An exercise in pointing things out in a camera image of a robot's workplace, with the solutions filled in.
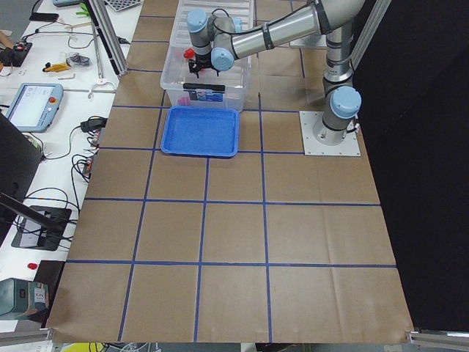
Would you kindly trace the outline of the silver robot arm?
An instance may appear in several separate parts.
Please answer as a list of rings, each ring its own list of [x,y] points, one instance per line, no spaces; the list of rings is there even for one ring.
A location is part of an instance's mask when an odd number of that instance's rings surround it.
[[[361,96],[352,87],[351,43],[353,22],[363,5],[363,1],[307,1],[282,18],[248,30],[223,8],[211,13],[191,10],[186,23],[195,57],[188,62],[189,70],[193,74],[203,69],[220,73],[231,69],[238,59],[310,34],[324,35],[326,106],[314,132],[318,142],[338,145],[350,133],[348,125],[361,107]]]

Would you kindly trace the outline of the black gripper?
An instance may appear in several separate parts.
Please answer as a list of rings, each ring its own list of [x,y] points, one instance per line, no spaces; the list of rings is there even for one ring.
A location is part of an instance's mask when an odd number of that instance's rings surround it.
[[[188,69],[190,73],[194,73],[196,75],[198,75],[201,70],[212,69],[217,73],[217,75],[219,75],[219,70],[217,70],[211,62],[211,54],[196,54],[194,59],[188,60]]]

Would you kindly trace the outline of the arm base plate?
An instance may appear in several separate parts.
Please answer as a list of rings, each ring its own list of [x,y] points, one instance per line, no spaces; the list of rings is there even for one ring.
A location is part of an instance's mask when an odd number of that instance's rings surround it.
[[[326,36],[321,34],[310,34],[289,42],[293,48],[313,48],[325,50],[327,48]]]
[[[299,111],[304,154],[308,156],[347,156],[361,155],[358,137],[352,129],[353,123],[343,131],[332,131],[322,121],[322,111]]]

